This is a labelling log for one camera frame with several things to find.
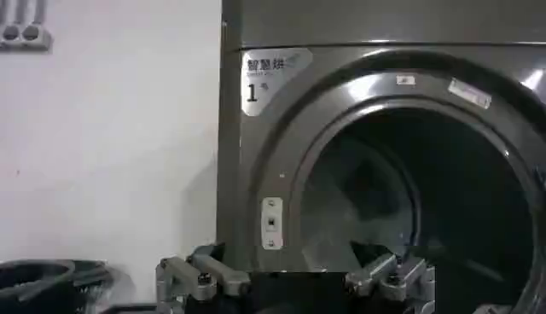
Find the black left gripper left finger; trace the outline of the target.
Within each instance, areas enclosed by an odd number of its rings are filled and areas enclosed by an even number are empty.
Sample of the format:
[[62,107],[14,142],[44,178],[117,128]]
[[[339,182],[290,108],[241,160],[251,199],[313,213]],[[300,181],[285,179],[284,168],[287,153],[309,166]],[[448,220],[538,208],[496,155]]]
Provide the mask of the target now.
[[212,303],[222,295],[240,298],[249,293],[251,277],[223,262],[224,243],[198,246],[190,255],[163,258],[155,267],[158,313],[183,313],[191,300]]

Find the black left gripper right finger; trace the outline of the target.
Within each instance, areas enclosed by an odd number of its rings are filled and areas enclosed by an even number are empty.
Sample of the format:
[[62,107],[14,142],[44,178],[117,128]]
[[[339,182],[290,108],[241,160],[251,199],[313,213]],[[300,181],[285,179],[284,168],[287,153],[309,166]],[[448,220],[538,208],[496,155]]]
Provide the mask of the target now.
[[424,258],[401,259],[382,254],[344,275],[347,293],[358,313],[433,314],[436,312],[436,267]]

